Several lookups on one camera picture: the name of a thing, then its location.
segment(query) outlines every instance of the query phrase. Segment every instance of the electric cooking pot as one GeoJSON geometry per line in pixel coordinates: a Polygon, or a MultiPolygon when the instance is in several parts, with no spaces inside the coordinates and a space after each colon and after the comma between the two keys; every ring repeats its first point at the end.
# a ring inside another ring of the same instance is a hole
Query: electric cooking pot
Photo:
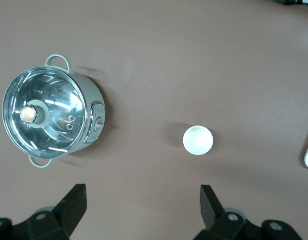
{"type": "Polygon", "coordinates": [[[18,75],[6,90],[2,105],[5,129],[11,140],[44,168],[55,158],[94,142],[105,123],[105,104],[96,85],[76,74],[68,59],[51,55],[45,66],[18,75]],[[51,65],[62,58],[67,69],[51,65]],[[41,165],[34,158],[49,159],[41,165]]]}

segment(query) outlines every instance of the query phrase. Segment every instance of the lid knob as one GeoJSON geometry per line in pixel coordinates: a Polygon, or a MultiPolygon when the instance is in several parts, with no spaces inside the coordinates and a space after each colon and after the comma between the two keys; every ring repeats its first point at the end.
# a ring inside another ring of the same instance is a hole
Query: lid knob
{"type": "Polygon", "coordinates": [[[26,105],[21,108],[19,116],[23,122],[30,124],[34,122],[36,119],[37,116],[36,109],[32,106],[26,105]]]}

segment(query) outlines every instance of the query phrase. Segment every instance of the pot lid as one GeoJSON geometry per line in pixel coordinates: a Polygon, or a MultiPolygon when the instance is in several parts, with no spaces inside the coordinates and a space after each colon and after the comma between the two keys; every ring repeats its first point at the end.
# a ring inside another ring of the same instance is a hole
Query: pot lid
{"type": "Polygon", "coordinates": [[[75,81],[48,66],[30,68],[13,80],[2,113],[12,141],[25,153],[43,159],[71,151],[83,135],[87,118],[75,81]]]}

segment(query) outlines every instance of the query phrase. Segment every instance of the white round cup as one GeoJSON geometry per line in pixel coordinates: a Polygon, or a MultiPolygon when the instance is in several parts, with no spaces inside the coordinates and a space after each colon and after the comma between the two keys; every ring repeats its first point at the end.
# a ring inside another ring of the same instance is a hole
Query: white round cup
{"type": "Polygon", "coordinates": [[[185,149],[193,155],[207,153],[213,145],[212,133],[204,126],[192,126],[188,128],[183,137],[185,149]]]}

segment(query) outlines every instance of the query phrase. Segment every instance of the beige tabletop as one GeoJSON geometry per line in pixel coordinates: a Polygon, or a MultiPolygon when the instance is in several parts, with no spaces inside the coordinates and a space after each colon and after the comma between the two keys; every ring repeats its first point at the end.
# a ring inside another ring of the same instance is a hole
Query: beige tabletop
{"type": "Polygon", "coordinates": [[[251,222],[282,220],[308,240],[307,147],[308,6],[0,1],[0,217],[14,224],[85,183],[72,240],[190,240],[208,184],[251,222]],[[100,87],[107,119],[90,147],[39,169],[9,139],[1,103],[56,53],[100,87]],[[214,136],[205,155],[182,146],[193,125],[214,136]]]}

